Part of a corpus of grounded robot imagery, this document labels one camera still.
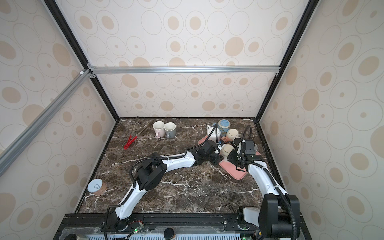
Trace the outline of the light grey mug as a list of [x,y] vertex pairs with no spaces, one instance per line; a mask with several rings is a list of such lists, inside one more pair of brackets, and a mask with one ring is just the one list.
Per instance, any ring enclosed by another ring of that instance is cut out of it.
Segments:
[[165,132],[166,132],[166,137],[171,139],[171,138],[174,138],[176,136],[176,124],[173,123],[173,122],[168,122],[165,124]]

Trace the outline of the pale pink mug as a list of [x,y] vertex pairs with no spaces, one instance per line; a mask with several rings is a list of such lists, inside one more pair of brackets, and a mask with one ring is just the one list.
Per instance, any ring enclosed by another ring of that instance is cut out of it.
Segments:
[[165,123],[162,121],[157,121],[153,124],[153,129],[155,131],[157,138],[162,138],[166,134],[165,132]]

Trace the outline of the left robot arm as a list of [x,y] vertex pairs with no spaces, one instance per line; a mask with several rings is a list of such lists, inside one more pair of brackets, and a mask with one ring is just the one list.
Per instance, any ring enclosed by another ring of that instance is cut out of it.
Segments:
[[108,207],[105,229],[117,230],[118,225],[132,215],[141,198],[156,188],[166,173],[196,167],[205,162],[217,165],[223,160],[220,155],[222,147],[219,143],[207,140],[181,154],[171,156],[152,154],[150,157],[140,159],[129,171],[132,181],[129,191],[119,204]]

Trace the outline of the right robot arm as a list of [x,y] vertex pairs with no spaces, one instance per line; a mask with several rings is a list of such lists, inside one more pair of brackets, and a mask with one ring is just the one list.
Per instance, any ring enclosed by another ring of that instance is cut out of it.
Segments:
[[266,238],[290,238],[300,236],[300,203],[295,195],[288,194],[268,170],[267,164],[256,154],[252,140],[241,140],[239,147],[228,155],[228,161],[237,170],[246,170],[256,181],[263,201],[259,209],[243,208],[247,223],[260,229]]

